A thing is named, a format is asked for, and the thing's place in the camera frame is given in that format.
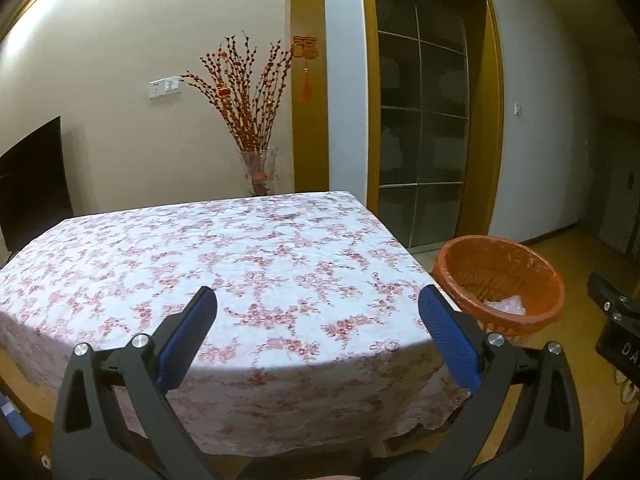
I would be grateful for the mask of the orange trash basket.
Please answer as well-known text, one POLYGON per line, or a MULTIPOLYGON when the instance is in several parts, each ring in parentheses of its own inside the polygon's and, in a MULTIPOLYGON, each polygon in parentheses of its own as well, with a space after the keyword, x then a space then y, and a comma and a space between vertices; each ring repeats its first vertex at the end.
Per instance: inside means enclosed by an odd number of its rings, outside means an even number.
POLYGON ((482 330, 524 341, 553 323, 565 302, 565 286, 554 266, 533 249, 485 235, 447 242, 436 256, 433 278, 482 330), (518 295, 526 315, 510 315, 484 304, 518 295))

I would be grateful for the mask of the white plastic bag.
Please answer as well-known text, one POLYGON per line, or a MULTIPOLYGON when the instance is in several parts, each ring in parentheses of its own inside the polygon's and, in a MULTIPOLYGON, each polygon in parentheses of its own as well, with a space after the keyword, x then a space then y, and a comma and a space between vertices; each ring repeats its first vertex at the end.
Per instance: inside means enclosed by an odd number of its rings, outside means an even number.
POLYGON ((485 300, 484 304, 491 309, 510 315, 526 315, 522 298, 518 295, 498 301, 485 300))

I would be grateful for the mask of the floral white tablecloth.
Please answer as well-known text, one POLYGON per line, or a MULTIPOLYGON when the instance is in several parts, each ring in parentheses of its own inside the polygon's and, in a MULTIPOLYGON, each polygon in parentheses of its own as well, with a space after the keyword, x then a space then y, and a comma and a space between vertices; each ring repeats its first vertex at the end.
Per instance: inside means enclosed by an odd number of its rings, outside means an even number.
POLYGON ((152 333, 202 287, 215 323, 171 406, 206 453, 270 456, 435 429, 468 396, 418 315, 425 272, 346 192, 65 220, 1 271, 1 344, 58 391, 73 348, 152 333))

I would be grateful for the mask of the black television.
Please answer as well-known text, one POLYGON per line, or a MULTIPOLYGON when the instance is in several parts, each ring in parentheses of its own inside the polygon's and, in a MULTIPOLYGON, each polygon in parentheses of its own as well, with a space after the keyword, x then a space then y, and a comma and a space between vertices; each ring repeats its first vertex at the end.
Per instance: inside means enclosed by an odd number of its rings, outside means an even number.
POLYGON ((61 118, 29 133, 1 156, 1 232, 19 252, 74 215, 62 149, 61 118))

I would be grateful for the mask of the glass vase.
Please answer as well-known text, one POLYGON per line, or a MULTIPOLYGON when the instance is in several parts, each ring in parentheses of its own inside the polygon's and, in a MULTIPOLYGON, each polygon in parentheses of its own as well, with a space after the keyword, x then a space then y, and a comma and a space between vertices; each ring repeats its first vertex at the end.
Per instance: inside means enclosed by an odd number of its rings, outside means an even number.
POLYGON ((268 196, 272 191, 272 182, 276 172, 276 148, 264 148, 259 151, 241 153, 247 179, 254 196, 268 196))

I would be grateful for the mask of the glass sliding door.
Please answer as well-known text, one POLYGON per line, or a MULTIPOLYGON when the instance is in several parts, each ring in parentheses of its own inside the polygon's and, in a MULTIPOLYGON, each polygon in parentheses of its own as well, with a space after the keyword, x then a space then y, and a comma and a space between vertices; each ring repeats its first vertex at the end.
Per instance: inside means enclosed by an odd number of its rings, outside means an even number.
POLYGON ((462 16, 435 0, 375 0, 381 83, 378 216, 412 252, 454 237, 469 144, 462 16))

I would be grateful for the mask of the red berry branch bouquet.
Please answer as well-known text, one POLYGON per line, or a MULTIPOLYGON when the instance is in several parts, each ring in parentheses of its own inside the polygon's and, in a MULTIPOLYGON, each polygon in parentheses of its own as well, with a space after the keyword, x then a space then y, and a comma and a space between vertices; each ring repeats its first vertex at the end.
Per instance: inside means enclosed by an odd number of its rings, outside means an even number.
POLYGON ((257 53, 249 36, 227 36, 215 51, 200 57, 205 77, 192 72, 180 75, 213 105, 242 152, 269 148, 293 59, 293 48, 281 40, 270 44, 260 70, 255 67, 257 53))

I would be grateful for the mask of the white wall socket plate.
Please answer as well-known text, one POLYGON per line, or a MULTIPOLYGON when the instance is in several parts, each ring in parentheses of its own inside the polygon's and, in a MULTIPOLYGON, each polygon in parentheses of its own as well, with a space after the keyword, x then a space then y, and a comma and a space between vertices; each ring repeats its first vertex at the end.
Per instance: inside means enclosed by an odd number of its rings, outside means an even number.
POLYGON ((180 76, 168 76, 150 81, 148 88, 149 98, 157 99, 179 93, 181 91, 181 83, 182 78, 180 76))

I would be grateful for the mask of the red fu wall ornament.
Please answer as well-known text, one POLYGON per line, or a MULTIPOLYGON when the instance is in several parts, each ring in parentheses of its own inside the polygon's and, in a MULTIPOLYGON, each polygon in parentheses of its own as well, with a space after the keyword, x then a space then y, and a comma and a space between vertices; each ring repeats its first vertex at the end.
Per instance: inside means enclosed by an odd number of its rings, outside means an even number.
POLYGON ((292 38, 293 58, 303 61, 303 77, 300 84, 298 100, 301 103, 311 101, 312 88, 309 62, 319 56, 318 40, 313 36, 294 35, 292 38))

